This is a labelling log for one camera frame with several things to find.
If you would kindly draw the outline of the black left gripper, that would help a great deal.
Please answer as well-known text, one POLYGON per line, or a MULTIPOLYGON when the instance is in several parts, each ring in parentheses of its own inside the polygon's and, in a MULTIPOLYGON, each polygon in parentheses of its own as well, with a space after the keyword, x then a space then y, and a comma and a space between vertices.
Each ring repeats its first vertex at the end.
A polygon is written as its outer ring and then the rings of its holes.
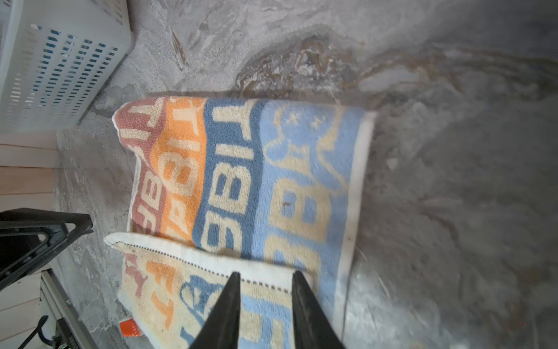
POLYGON ((1 289, 45 267, 91 234, 89 215, 20 208, 1 213, 1 289))

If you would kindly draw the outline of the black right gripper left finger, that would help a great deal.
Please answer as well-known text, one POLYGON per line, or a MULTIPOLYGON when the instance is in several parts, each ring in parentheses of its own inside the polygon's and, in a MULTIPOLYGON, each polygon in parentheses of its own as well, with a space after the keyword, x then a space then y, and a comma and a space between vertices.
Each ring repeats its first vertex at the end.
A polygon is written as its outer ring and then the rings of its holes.
POLYGON ((241 317, 241 275, 233 272, 190 349, 237 349, 241 317))

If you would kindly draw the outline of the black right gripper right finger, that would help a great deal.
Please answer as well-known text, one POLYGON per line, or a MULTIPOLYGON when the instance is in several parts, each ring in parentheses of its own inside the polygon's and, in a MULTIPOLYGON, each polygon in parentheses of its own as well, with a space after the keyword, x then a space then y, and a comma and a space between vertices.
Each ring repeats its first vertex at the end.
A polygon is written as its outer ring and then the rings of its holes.
POLYGON ((296 349, 344 348, 299 270, 293 274, 291 298, 296 349))

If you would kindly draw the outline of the multicolour lettered towel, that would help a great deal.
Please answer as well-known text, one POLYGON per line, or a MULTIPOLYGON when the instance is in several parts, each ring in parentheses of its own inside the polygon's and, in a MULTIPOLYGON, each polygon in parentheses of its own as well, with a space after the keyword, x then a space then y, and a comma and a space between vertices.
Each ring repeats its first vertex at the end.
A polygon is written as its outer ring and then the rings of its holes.
POLYGON ((232 273, 240 348, 293 348, 302 272, 338 337, 376 114, 288 100, 165 96, 113 115, 136 157, 119 301, 154 348, 188 348, 232 273))

